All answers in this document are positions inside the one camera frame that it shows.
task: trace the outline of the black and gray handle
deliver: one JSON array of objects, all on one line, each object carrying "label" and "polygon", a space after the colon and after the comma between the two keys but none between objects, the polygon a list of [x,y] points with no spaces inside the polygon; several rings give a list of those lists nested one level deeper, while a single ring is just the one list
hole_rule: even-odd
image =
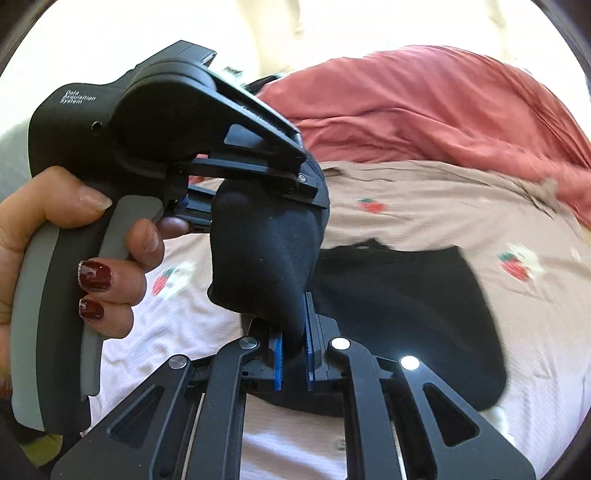
[{"label": "black and gray handle", "polygon": [[71,230],[45,223],[22,263],[12,307],[12,409],[32,429],[65,434],[90,426],[88,396],[100,390],[103,337],[84,325],[78,263],[124,260],[125,234],[139,219],[159,219],[162,201],[127,195],[95,223]]}]

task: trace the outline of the human hand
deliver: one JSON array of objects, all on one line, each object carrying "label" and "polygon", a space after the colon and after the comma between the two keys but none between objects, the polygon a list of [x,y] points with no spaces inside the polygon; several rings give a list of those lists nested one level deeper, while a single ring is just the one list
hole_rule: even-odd
[{"label": "human hand", "polygon": [[[45,221],[61,228],[88,225],[110,205],[107,197],[61,167],[48,168],[0,203],[0,372],[4,375],[10,372],[12,299],[33,233]],[[162,219],[158,227],[141,219],[126,236],[135,261],[92,258],[82,262],[78,281],[87,295],[80,301],[80,317],[105,336],[123,338],[129,334],[134,320],[131,307],[146,292],[144,273],[163,260],[163,238],[187,231],[187,224],[180,219]]]}]

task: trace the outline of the pink blanket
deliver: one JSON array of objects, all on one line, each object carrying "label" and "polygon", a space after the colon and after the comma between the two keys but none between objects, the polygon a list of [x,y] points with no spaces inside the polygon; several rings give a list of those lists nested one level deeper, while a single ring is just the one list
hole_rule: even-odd
[{"label": "pink blanket", "polygon": [[557,195],[591,226],[591,145],[531,76],[489,57],[412,46],[334,59],[259,98],[299,127],[319,161],[438,160],[493,170]]}]

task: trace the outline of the red blanket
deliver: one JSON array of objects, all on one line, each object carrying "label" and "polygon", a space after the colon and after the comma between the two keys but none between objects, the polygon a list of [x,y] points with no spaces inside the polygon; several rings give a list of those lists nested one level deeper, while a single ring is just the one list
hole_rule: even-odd
[{"label": "red blanket", "polygon": [[569,111],[521,70],[448,47],[334,59],[259,98],[299,127],[319,161],[438,160],[539,183],[591,225],[591,145]]}]

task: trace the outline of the red fingernail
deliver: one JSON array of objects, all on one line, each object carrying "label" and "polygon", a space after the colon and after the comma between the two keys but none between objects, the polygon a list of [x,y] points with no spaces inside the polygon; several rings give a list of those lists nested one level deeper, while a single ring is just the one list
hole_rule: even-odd
[{"label": "red fingernail", "polygon": [[105,308],[97,301],[80,299],[78,314],[85,322],[98,322],[105,316]]},{"label": "red fingernail", "polygon": [[107,291],[113,282],[111,269],[95,260],[85,260],[78,264],[78,283],[88,292]]}]

